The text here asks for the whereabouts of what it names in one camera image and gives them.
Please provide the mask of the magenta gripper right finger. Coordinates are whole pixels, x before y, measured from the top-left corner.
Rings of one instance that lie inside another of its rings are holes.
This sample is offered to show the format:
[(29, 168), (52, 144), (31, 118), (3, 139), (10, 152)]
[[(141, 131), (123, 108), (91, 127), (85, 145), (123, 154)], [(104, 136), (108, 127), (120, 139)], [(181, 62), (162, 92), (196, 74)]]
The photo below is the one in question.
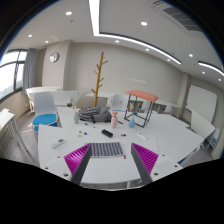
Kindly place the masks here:
[(158, 155), (136, 143), (131, 144), (131, 154), (137, 166), (142, 182), (151, 183), (152, 178), (150, 177), (150, 174), (158, 159)]

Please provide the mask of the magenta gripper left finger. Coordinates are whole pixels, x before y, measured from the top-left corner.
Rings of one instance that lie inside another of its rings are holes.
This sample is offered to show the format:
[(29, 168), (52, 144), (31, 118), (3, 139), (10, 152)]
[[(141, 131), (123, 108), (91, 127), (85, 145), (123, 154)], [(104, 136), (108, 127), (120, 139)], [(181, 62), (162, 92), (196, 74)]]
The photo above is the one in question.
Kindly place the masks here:
[(69, 153), (64, 160), (72, 174), (71, 181), (79, 185), (92, 155), (91, 145), (87, 144)]

